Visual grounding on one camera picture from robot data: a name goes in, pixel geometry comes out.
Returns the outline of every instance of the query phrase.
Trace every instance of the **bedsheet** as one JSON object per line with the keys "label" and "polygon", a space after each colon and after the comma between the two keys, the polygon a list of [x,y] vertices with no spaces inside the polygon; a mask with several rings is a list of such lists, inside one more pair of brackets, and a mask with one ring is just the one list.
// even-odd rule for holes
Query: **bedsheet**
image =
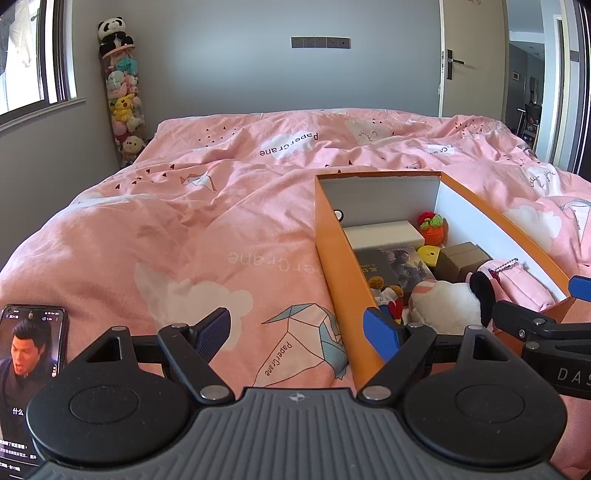
{"label": "bedsheet", "polygon": [[[69,359],[112,325],[146,335],[223,306],[232,328],[212,367],[237,394],[353,387],[314,247],[314,175],[409,168],[446,172],[568,275],[591,275],[591,184],[537,161],[502,123],[334,109],[163,122],[134,165],[17,248],[0,303],[64,306]],[[591,407],[566,402],[577,415],[554,463],[580,478]]]}

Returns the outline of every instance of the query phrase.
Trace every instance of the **pink plush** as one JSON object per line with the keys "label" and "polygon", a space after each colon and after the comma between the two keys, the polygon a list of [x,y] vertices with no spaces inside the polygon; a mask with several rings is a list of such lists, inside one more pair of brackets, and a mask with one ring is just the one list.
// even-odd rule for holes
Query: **pink plush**
{"label": "pink plush", "polygon": [[119,87],[117,90],[111,90],[110,92],[107,92],[107,98],[109,100],[121,98],[121,97],[124,97],[125,95],[127,95],[127,84],[126,83],[122,83],[121,87]]}
{"label": "pink plush", "polygon": [[127,125],[125,125],[123,122],[118,122],[113,117],[111,117],[111,127],[113,128],[113,133],[116,137],[125,135],[127,132]]}

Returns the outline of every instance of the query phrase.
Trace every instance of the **light switch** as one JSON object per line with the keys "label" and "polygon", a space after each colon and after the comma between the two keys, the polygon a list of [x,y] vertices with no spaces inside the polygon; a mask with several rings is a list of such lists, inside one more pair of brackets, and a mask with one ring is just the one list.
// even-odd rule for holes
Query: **light switch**
{"label": "light switch", "polygon": [[339,48],[351,48],[350,38],[337,38],[339,42]]}

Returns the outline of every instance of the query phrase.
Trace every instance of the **white door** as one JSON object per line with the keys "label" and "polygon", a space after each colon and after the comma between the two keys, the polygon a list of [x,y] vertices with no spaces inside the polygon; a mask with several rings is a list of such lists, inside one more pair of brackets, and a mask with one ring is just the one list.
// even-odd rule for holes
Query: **white door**
{"label": "white door", "polygon": [[503,120],[509,49],[505,0],[439,3],[443,50],[439,116]]}

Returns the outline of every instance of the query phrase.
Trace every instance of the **orange box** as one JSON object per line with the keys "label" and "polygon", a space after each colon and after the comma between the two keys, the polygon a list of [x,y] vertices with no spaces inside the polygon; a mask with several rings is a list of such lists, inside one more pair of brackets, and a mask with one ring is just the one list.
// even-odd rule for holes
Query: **orange box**
{"label": "orange box", "polygon": [[[357,388],[384,362],[363,334],[363,313],[376,304],[344,227],[401,220],[417,227],[421,213],[439,213],[447,223],[444,246],[472,242],[495,260],[517,257],[553,295],[557,305],[544,314],[558,321],[572,304],[569,278],[558,265],[511,221],[442,172],[319,175],[315,193],[316,248]],[[516,351],[521,348],[504,332],[499,336]]]}

